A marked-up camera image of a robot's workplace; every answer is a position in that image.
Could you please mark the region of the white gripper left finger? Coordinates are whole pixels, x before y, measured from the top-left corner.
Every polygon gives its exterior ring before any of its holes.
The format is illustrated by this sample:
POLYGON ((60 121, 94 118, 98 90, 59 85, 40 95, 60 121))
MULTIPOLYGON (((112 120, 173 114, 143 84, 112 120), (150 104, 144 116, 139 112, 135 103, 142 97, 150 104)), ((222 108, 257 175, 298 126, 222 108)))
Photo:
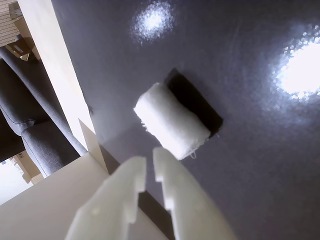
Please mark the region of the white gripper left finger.
POLYGON ((135 223, 139 194, 146 189, 146 158, 122 163, 81 206, 66 234, 67 240, 126 240, 135 223))

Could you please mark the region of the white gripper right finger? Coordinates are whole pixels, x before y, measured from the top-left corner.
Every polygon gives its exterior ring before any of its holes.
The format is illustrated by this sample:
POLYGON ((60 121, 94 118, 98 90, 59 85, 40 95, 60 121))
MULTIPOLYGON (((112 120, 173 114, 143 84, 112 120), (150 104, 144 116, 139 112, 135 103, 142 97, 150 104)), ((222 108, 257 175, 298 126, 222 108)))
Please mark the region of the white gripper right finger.
POLYGON ((192 174, 167 149, 152 151, 155 180, 161 183, 164 208, 170 211, 177 240, 235 240, 219 208, 192 174))

